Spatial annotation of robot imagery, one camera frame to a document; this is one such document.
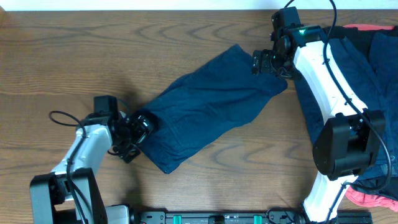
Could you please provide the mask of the dark blue shorts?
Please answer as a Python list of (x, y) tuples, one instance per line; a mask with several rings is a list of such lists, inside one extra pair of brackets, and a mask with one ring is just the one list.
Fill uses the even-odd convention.
[(229, 130), (252, 122), (287, 82), (251, 73), (252, 57), (238, 44), (171, 83), (141, 111), (157, 129), (140, 150), (165, 174)]

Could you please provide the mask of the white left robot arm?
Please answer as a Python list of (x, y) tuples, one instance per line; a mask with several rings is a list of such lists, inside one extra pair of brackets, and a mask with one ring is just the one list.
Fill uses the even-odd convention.
[(65, 157), (30, 182), (34, 223), (132, 223), (127, 205), (104, 205), (95, 174), (108, 154), (126, 163), (135, 159), (156, 127), (145, 113), (92, 113), (78, 121)]

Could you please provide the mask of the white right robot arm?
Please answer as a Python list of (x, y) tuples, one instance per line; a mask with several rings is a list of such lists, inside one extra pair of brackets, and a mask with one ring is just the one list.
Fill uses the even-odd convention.
[(318, 174), (303, 202), (302, 223), (329, 223), (348, 186), (373, 165), (385, 144), (384, 115), (369, 110), (351, 89), (320, 26), (293, 24), (274, 29), (271, 50), (256, 50), (252, 73), (303, 78), (321, 111), (324, 125), (312, 149)]

